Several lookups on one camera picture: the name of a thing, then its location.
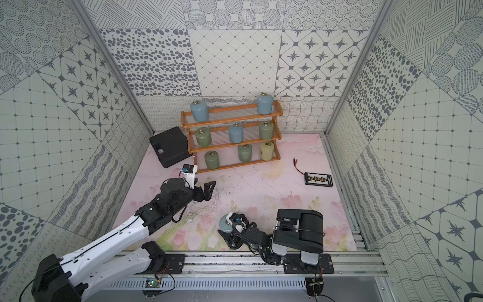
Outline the black plastic case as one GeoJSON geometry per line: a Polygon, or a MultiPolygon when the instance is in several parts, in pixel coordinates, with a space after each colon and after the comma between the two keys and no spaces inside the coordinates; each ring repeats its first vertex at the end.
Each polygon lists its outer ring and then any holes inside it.
{"type": "Polygon", "coordinates": [[[187,137],[179,127],[150,137],[150,144],[164,168],[171,167],[192,156],[188,151],[187,137]]]}

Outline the green canister middle left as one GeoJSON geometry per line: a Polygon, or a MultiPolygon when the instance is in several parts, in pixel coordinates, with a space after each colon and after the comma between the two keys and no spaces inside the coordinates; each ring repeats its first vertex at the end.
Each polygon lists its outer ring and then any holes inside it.
{"type": "Polygon", "coordinates": [[[201,127],[196,130],[196,141],[201,147],[209,147],[212,143],[211,130],[207,127],[201,127]]]}

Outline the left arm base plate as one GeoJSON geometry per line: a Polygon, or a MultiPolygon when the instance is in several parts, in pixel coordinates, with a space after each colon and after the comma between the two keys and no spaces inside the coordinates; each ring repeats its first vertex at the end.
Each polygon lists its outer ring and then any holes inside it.
{"type": "Polygon", "coordinates": [[[158,276],[164,274],[182,274],[185,260],[186,254],[166,254],[154,259],[147,271],[149,274],[158,276]]]}

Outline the green canister bottom centre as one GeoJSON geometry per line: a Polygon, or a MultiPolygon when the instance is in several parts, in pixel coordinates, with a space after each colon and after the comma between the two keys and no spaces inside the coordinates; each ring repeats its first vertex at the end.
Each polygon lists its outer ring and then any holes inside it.
{"type": "Polygon", "coordinates": [[[250,162],[252,160],[252,145],[251,144],[239,145],[238,158],[241,162],[250,162]]]}

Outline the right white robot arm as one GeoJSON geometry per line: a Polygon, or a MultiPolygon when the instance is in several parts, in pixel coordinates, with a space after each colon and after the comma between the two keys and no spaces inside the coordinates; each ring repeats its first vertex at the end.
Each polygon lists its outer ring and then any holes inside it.
{"type": "Polygon", "coordinates": [[[218,233],[231,250],[245,245],[273,266],[282,264],[289,249],[300,251],[302,263],[316,266],[324,249],[323,215],[314,210],[278,210],[271,234],[261,231],[245,215],[231,212],[220,220],[218,233]]]}

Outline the pale yellow canister bottom right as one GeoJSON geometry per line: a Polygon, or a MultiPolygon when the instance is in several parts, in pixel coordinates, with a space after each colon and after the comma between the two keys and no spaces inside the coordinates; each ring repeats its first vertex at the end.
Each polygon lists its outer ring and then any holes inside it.
{"type": "Polygon", "coordinates": [[[264,142],[259,145],[260,159],[262,161],[271,161],[274,155],[274,144],[272,142],[264,142]]]}

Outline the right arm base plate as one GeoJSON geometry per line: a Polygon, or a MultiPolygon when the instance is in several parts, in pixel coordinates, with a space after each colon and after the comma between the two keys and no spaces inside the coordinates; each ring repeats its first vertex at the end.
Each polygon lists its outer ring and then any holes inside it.
{"type": "Polygon", "coordinates": [[[329,254],[318,254],[315,264],[305,263],[301,254],[287,254],[283,260],[285,274],[333,274],[335,269],[329,254]]]}

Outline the green canister bottom left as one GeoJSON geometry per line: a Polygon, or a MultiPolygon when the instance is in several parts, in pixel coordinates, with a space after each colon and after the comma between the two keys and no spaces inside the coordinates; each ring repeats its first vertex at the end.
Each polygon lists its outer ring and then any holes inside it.
{"type": "Polygon", "coordinates": [[[217,151],[209,151],[205,153],[206,167],[210,170],[215,170],[220,167],[220,157],[217,151]]]}

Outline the blue canister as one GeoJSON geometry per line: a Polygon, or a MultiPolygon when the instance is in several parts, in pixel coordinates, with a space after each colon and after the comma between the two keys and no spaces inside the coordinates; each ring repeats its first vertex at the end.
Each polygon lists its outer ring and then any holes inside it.
{"type": "Polygon", "coordinates": [[[244,128],[239,123],[234,123],[228,128],[231,143],[241,143],[244,140],[244,128]]]}
{"type": "Polygon", "coordinates": [[[207,122],[209,120],[209,108],[205,101],[195,100],[190,104],[190,108],[196,122],[207,122]]]}
{"type": "Polygon", "coordinates": [[[233,230],[233,220],[232,220],[233,213],[229,213],[227,215],[224,215],[219,224],[219,231],[223,233],[231,233],[233,230]]]}
{"type": "Polygon", "coordinates": [[[257,112],[260,115],[272,113],[274,98],[271,94],[261,93],[257,98],[257,112]]]}

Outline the aluminium mounting rail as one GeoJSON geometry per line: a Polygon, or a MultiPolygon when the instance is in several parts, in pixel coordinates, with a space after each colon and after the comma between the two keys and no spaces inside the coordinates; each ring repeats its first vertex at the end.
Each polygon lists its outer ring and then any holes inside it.
{"type": "MultiPolygon", "coordinates": [[[[282,264],[273,266],[251,252],[173,252],[186,254],[183,276],[275,276],[285,274],[282,264]]],[[[329,252],[335,272],[323,276],[388,276],[378,252],[329,252]]],[[[316,274],[292,274],[314,276],[316,274]]]]}

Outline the green canister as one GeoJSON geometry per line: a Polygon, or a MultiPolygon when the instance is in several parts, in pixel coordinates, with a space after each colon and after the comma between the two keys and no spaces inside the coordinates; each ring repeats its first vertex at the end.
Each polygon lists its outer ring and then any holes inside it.
{"type": "Polygon", "coordinates": [[[196,141],[201,147],[209,147],[212,143],[211,130],[207,127],[201,127],[196,130],[196,141]]]}
{"type": "Polygon", "coordinates": [[[259,137],[261,140],[271,140],[273,137],[274,124],[271,121],[264,121],[259,124],[259,137]]]}
{"type": "Polygon", "coordinates": [[[241,162],[250,162],[252,160],[252,145],[251,144],[239,145],[238,158],[241,162]]]}
{"type": "Polygon", "coordinates": [[[206,167],[210,170],[215,170],[220,167],[220,157],[217,151],[209,151],[205,153],[206,167]]]}

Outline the black terminal board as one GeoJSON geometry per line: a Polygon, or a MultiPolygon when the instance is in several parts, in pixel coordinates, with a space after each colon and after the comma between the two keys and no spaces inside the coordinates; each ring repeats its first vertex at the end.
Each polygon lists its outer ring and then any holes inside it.
{"type": "Polygon", "coordinates": [[[305,172],[304,180],[305,185],[309,186],[333,187],[333,180],[330,174],[305,172]]]}

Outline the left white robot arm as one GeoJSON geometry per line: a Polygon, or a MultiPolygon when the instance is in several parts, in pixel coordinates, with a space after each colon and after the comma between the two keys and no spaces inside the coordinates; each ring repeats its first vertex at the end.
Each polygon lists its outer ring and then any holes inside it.
{"type": "Polygon", "coordinates": [[[94,242],[57,257],[44,258],[30,283],[35,301],[86,301],[90,296],[123,278],[138,273],[167,272],[167,254],[155,241],[119,259],[122,250],[146,239],[169,223],[176,223],[193,201],[209,201],[216,182],[190,186],[184,178],[164,181],[160,192],[120,226],[94,242]]]}

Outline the floral pink table mat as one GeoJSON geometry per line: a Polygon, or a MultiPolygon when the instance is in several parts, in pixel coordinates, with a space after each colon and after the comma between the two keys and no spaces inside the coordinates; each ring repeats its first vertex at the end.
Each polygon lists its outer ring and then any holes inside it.
{"type": "Polygon", "coordinates": [[[170,223],[151,236],[165,250],[226,250],[218,234],[221,218],[244,214],[258,228],[271,233],[281,208],[319,211],[324,217],[324,249],[355,251],[357,246],[336,187],[305,185],[305,172],[330,173],[317,134],[284,134],[277,144],[280,160],[211,171],[198,175],[200,183],[216,181],[213,197],[193,202],[179,223],[170,223]]]}

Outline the green canister middle right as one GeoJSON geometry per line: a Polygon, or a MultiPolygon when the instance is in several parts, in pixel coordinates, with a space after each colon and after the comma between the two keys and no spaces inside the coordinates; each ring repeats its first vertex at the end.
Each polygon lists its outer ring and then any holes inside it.
{"type": "Polygon", "coordinates": [[[273,137],[274,124],[271,121],[264,121],[259,124],[259,137],[261,140],[271,140],[273,137]]]}

